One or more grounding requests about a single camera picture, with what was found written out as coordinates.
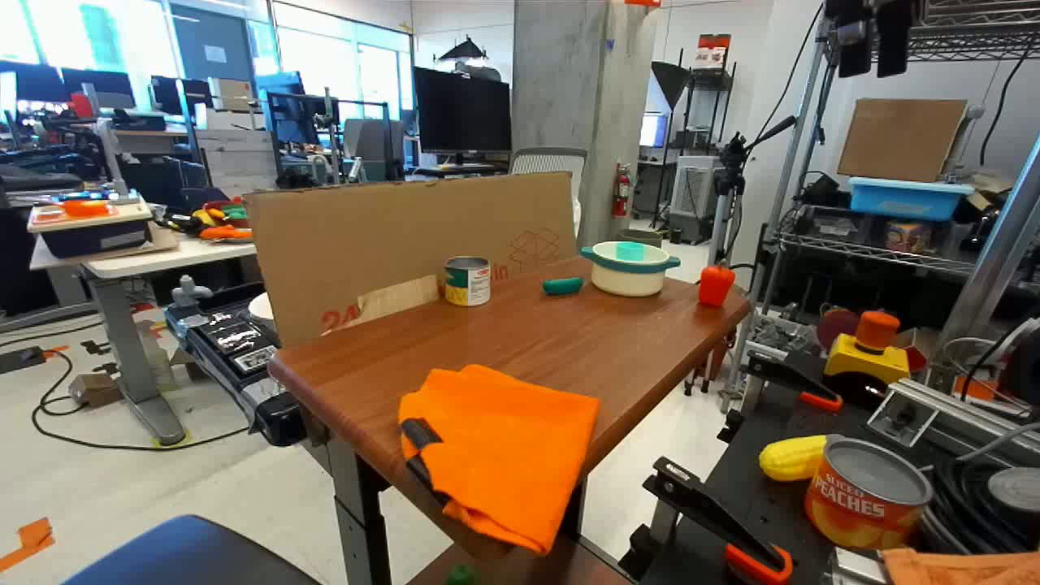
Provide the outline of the orange cloth bag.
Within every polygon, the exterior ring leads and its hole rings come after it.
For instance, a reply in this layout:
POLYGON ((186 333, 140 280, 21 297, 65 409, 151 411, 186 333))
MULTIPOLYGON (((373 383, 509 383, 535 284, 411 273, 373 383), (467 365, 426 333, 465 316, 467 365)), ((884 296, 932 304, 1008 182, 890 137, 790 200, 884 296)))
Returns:
POLYGON ((486 365, 430 371, 399 395, 399 451, 421 460, 441 514, 546 555, 584 472, 603 401, 486 365))

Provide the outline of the black orange clamp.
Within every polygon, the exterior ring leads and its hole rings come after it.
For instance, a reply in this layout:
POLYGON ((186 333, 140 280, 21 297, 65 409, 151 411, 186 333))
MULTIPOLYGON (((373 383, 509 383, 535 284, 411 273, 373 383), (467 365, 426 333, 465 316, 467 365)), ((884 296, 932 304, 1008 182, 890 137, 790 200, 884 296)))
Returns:
POLYGON ((795 569, 793 555, 782 544, 768 542, 740 521, 735 521, 704 490, 704 481, 700 474, 659 455, 643 488, 658 496, 649 521, 649 538, 658 544, 669 542, 683 521, 694 521, 724 542, 722 562, 729 569, 750 579, 754 585, 790 585, 795 569))

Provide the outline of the cardboard sheet backdrop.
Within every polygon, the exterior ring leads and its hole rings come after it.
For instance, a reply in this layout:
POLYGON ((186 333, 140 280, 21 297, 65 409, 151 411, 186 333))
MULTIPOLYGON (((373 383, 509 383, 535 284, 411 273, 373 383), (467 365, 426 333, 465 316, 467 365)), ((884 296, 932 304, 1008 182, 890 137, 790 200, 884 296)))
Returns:
POLYGON ((517 273, 574 254, 567 173, 268 192, 248 213, 286 344, 353 326, 366 291, 438 277, 454 256, 517 273))

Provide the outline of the orange labelled food can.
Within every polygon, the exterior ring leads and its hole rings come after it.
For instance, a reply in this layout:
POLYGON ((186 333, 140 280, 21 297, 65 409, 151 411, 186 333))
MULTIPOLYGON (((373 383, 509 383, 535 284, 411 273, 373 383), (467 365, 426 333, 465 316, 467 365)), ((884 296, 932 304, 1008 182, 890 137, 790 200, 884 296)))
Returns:
POLYGON ((904 544, 932 501, 929 477, 904 455, 853 434, 829 434, 805 488, 805 521, 845 549, 904 544))

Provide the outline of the yellow toy corn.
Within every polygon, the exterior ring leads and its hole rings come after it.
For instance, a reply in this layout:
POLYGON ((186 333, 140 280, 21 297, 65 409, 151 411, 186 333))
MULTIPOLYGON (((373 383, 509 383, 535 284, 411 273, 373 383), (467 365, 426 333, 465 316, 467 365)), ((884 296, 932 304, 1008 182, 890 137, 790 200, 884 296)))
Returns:
POLYGON ((826 455, 823 434, 793 434, 768 443, 756 455, 769 481, 808 481, 826 455))

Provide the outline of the blue plastic bin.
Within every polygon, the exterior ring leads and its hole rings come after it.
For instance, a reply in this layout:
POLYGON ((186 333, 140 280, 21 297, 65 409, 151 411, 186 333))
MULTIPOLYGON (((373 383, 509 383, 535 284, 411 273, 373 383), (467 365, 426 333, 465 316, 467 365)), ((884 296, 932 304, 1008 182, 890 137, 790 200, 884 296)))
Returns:
POLYGON ((865 178, 850 182, 853 209, 857 213, 884 213, 904 222, 948 222, 970 185, 956 182, 908 182, 908 178, 865 178))

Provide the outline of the white pot with teal lid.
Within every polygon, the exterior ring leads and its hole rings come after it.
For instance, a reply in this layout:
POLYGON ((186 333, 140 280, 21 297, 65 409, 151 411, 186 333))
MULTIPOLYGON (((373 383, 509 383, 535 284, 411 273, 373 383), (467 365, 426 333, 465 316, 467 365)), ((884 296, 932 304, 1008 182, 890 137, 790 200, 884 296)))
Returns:
POLYGON ((598 240, 583 250, 591 263, 591 284, 611 296, 659 296, 675 256, 643 240, 598 240))

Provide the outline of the black computer monitor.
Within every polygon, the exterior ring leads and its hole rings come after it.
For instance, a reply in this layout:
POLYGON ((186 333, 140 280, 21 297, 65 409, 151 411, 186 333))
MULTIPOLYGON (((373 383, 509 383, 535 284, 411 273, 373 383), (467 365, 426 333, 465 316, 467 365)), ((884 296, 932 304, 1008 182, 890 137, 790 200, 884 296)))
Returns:
POLYGON ((509 86, 487 79, 415 68, 421 143, 438 157, 507 157, 509 86))

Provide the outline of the small tin can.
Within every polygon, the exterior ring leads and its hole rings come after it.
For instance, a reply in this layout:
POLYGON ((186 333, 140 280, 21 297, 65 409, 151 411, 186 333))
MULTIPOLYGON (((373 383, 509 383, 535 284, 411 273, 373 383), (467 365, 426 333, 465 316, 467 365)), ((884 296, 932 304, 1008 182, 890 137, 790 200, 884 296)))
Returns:
POLYGON ((453 304, 486 304, 491 297, 491 263, 486 256, 453 256, 441 290, 453 304))

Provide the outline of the yellow emergency stop button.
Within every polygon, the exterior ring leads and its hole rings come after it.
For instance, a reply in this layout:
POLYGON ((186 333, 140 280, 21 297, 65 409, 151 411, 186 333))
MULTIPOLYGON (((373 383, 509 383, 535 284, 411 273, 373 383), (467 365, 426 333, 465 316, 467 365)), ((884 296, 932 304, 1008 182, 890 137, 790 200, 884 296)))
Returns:
POLYGON ((898 344, 902 318, 881 309, 862 310, 854 332, 838 332, 826 355, 826 377, 867 373, 881 383, 904 381, 909 357, 898 344))

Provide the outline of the cardboard panel on wall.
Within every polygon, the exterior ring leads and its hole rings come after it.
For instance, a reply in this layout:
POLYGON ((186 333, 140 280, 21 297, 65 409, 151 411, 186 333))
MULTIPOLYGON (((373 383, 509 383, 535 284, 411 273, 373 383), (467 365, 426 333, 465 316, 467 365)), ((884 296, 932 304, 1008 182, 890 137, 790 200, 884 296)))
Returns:
POLYGON ((838 173, 867 178, 935 182, 967 119, 963 99, 862 96, 838 173))

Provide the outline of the grey side desk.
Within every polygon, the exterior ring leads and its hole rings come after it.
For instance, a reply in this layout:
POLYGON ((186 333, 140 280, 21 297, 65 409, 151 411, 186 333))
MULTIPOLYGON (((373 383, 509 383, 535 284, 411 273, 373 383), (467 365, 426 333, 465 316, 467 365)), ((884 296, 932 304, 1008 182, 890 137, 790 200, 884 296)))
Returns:
POLYGON ((33 269, 72 265, 84 273, 93 304, 103 318, 109 341, 121 366, 121 392, 130 411, 152 431, 161 446, 180 446, 186 430, 161 388, 161 373, 145 361, 145 346, 134 326, 134 284, 145 284, 155 273, 193 269, 225 260, 254 256, 251 243, 209 243, 194 236, 170 236, 170 247, 151 243, 140 250, 117 250, 100 256, 58 260, 47 240, 33 243, 33 269))

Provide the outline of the green toy object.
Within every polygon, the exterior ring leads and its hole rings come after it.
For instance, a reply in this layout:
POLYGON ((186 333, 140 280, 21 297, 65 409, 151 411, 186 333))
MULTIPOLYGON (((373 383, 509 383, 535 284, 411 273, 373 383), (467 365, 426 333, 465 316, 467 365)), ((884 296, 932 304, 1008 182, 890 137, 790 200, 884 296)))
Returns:
POLYGON ((568 280, 546 280, 543 291, 546 296, 574 296, 583 290, 583 277, 568 277, 568 280))

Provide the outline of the black power strip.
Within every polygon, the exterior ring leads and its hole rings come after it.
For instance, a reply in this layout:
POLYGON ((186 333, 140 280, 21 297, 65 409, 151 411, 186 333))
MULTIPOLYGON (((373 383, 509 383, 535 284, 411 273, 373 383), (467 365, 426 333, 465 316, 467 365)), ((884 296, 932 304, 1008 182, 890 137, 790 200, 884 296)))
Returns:
POLYGON ((167 326, 189 357, 242 407, 248 425, 271 446, 295 446, 307 434, 301 409, 271 377, 279 336, 248 309, 171 309, 167 326))

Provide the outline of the blue chair seat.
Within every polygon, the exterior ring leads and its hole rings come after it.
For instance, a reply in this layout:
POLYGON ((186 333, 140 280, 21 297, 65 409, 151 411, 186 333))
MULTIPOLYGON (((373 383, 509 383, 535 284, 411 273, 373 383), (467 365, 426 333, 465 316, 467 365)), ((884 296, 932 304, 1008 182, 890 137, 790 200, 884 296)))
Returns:
POLYGON ((78 569, 65 585, 318 585, 251 535, 200 514, 171 515, 78 569))

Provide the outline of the red fire extinguisher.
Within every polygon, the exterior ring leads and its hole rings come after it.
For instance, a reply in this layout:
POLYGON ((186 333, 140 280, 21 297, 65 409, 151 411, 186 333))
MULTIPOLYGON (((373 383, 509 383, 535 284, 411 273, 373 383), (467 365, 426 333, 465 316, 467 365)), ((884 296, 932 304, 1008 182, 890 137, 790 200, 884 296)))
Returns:
POLYGON ((630 169, 623 161, 613 161, 611 217, 628 217, 628 203, 630 203, 630 169))

